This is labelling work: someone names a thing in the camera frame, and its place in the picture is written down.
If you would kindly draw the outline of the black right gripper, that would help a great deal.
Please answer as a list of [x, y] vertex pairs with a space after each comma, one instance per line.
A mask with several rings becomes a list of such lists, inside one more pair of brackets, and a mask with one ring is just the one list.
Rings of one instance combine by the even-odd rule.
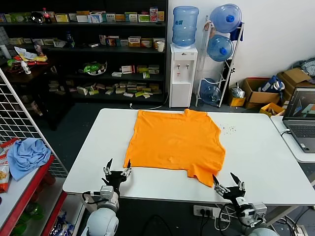
[[235, 209], [248, 209], [248, 203], [244, 199], [244, 195], [246, 193], [245, 183], [243, 181], [240, 181], [240, 179], [232, 172], [230, 174], [232, 176], [232, 179], [236, 183], [236, 186], [228, 187], [227, 189], [229, 189], [229, 192], [226, 192], [225, 187], [219, 183], [216, 176], [212, 175], [214, 190], [220, 196], [223, 196], [225, 200], [230, 200]]

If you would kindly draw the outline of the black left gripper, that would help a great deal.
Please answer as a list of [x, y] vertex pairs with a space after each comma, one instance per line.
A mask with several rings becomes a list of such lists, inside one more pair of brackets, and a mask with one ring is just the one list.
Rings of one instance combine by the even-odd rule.
[[127, 177], [131, 174], [131, 162], [128, 161], [127, 168], [123, 171], [110, 171], [110, 167], [113, 159], [111, 158], [106, 166], [103, 168], [105, 178], [102, 178], [103, 182], [107, 186], [112, 186], [115, 193], [120, 194], [120, 184], [127, 180]]

